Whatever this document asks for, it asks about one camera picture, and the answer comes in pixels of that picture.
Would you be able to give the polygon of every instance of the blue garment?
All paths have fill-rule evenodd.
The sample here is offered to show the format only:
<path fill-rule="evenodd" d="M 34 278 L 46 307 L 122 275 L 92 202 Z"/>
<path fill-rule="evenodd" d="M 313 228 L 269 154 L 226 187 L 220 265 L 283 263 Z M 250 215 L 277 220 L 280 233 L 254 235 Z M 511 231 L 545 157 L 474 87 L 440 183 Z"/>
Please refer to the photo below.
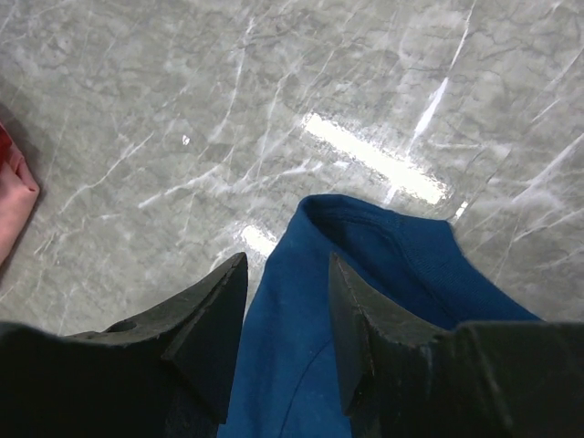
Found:
<path fill-rule="evenodd" d="M 245 320 L 220 438 L 350 438 L 329 321 L 329 255 L 444 329 L 537 319 L 462 255 L 450 225 L 343 195 L 305 198 L 266 262 Z"/>

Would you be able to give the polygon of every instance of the marble floor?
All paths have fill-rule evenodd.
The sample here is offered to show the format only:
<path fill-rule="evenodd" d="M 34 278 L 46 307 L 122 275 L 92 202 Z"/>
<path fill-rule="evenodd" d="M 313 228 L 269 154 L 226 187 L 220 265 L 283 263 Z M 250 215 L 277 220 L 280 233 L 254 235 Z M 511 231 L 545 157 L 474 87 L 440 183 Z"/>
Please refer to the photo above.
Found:
<path fill-rule="evenodd" d="M 298 201 L 449 219 L 547 319 L 584 318 L 581 0 L 0 0 L 0 120 L 43 194 L 0 318 L 101 330 Z"/>

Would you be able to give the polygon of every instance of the blue fabric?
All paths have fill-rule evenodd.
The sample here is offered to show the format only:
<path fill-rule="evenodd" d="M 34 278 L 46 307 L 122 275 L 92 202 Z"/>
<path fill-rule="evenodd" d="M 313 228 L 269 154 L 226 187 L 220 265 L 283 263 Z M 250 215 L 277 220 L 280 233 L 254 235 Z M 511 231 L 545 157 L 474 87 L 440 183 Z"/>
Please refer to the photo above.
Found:
<path fill-rule="evenodd" d="M 268 258 L 247 313 L 220 438 L 351 437 L 329 322 L 331 252 L 444 329 L 469 319 L 537 319 L 464 259 L 445 221 L 348 196 L 309 196 Z"/>

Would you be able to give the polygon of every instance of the fabric fold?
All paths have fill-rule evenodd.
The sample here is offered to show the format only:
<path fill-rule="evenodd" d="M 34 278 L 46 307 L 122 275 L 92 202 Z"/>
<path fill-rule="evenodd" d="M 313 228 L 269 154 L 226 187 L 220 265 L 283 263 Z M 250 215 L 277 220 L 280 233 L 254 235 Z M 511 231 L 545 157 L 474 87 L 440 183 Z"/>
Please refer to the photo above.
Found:
<path fill-rule="evenodd" d="M 245 320 L 221 438 L 346 437 L 328 303 L 329 255 L 420 318 L 536 320 L 464 258 L 450 225 L 343 195 L 305 198 Z"/>
<path fill-rule="evenodd" d="M 0 125 L 0 265 L 24 228 L 39 192 L 25 157 Z"/>

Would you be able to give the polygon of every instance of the red cloth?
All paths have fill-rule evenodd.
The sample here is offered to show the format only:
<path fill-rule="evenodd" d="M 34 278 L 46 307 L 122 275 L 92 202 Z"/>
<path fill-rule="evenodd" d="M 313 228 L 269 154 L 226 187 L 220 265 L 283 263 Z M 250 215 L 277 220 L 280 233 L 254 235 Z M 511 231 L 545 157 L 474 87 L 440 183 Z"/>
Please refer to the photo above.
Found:
<path fill-rule="evenodd" d="M 25 226 L 39 192 L 25 157 L 0 124 L 0 265 Z"/>

